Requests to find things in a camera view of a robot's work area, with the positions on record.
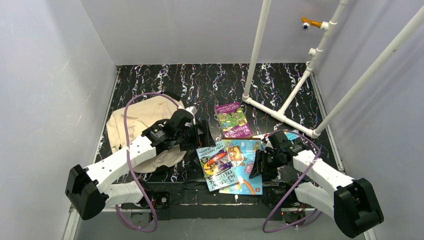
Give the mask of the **light blue cartoon notebook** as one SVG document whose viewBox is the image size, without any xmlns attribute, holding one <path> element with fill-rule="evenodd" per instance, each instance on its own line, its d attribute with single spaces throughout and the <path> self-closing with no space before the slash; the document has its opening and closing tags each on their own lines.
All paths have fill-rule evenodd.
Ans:
<svg viewBox="0 0 424 240">
<path fill-rule="evenodd" d="M 259 138 L 224 138 L 225 149 L 234 166 L 237 182 L 223 187 L 220 194 L 233 195 L 262 195 L 262 176 L 250 178 L 254 168 L 256 151 L 262 142 Z"/>
</svg>

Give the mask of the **beige canvas student bag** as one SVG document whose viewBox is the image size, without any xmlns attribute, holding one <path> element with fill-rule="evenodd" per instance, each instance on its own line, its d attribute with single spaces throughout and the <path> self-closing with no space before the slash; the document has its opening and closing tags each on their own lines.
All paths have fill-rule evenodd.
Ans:
<svg viewBox="0 0 424 240">
<path fill-rule="evenodd" d="M 156 121 L 169 119 L 177 110 L 177 106 L 169 99 L 162 96 L 152 96 L 146 100 L 134 103 L 127 110 L 127 129 L 129 140 L 132 142 L 142 131 L 150 127 Z M 119 148 L 127 145 L 124 109 L 120 108 L 112 112 L 106 122 L 106 131 L 111 151 L 117 152 Z M 149 159 L 135 166 L 136 173 L 153 173 L 157 168 L 172 167 L 183 160 L 186 151 L 180 151 L 179 146 L 162 152 L 159 156 Z"/>
</svg>

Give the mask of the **blue 143-storey treehouse book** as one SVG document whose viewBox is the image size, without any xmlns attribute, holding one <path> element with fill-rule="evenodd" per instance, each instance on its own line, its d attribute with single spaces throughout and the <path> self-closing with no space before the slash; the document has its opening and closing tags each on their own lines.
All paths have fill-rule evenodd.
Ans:
<svg viewBox="0 0 424 240">
<path fill-rule="evenodd" d="M 224 140 L 217 141 L 215 146 L 198 148 L 196 153 L 210 192 L 239 182 Z"/>
</svg>

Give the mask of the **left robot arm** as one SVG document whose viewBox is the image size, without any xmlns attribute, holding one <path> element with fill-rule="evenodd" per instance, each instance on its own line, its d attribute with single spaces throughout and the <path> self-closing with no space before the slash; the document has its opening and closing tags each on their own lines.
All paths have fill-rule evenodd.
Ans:
<svg viewBox="0 0 424 240">
<path fill-rule="evenodd" d="M 169 119 L 158 120 L 126 147 L 102 161 L 69 171 L 65 195 L 83 220 L 97 216 L 105 207 L 139 203 L 145 195 L 135 181 L 115 184 L 130 168 L 157 159 L 172 149 L 193 151 L 214 147 L 209 122 L 197 119 L 191 109 L 177 109 Z"/>
</svg>

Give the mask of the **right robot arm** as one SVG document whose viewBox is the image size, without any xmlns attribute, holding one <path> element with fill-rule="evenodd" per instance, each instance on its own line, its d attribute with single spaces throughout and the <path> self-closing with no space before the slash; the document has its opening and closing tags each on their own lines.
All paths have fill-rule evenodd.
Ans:
<svg viewBox="0 0 424 240">
<path fill-rule="evenodd" d="M 257 175 L 276 178 L 277 169 L 290 165 L 301 175 L 287 189 L 266 217 L 262 231 L 270 234 L 278 229 L 267 229 L 271 217 L 285 200 L 296 200 L 314 208 L 318 214 L 331 217 L 339 230 L 353 239 L 384 222 L 384 214 L 373 185 L 365 178 L 355 179 L 324 162 L 321 153 L 313 152 L 317 145 L 295 131 L 296 139 L 287 137 L 289 130 L 277 130 L 265 134 L 263 147 L 256 151 L 251 177 Z"/>
</svg>

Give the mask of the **yellow crayon pack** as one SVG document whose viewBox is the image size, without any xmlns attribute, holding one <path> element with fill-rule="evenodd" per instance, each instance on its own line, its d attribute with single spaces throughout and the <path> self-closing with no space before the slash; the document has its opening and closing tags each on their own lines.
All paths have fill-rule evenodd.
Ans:
<svg viewBox="0 0 424 240">
<path fill-rule="evenodd" d="M 289 141 L 294 141 L 302 135 L 298 130 L 290 130 L 290 131 L 284 131 L 283 133 L 286 135 L 287 139 Z"/>
</svg>

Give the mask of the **purple treehouse book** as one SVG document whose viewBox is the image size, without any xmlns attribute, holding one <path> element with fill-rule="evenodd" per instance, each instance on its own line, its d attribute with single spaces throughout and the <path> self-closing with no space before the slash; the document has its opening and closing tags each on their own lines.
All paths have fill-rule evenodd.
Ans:
<svg viewBox="0 0 424 240">
<path fill-rule="evenodd" d="M 239 102 L 218 105 L 214 111 L 224 138 L 250 138 L 253 136 Z"/>
</svg>

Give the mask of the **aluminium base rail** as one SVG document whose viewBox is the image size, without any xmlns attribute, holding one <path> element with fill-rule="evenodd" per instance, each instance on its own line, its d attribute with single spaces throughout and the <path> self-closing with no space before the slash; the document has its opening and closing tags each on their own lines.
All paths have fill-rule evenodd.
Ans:
<svg viewBox="0 0 424 240">
<path fill-rule="evenodd" d="M 266 236 L 281 233 L 290 226 L 303 227 L 311 223 L 317 214 L 333 221 L 330 228 L 320 226 L 315 230 L 320 239 L 334 230 L 353 239 L 368 232 L 380 223 L 378 216 L 364 203 L 348 201 L 342 203 L 330 196 L 322 200 L 307 198 L 305 203 L 291 205 L 288 199 L 264 201 L 263 196 L 195 193 L 166 195 L 165 201 L 158 197 L 153 208 L 145 201 L 140 204 L 122 203 L 111 205 L 93 217 L 81 217 L 76 209 L 71 213 L 80 223 L 91 224 L 90 232 L 99 231 L 105 238 L 124 239 L 119 228 L 140 236 L 138 227 L 146 227 L 151 234 L 168 234 L 171 239 L 190 231 L 192 219 L 207 219 L 209 224 L 202 238 L 226 233 L 229 238 L 258 231 Z"/>
</svg>

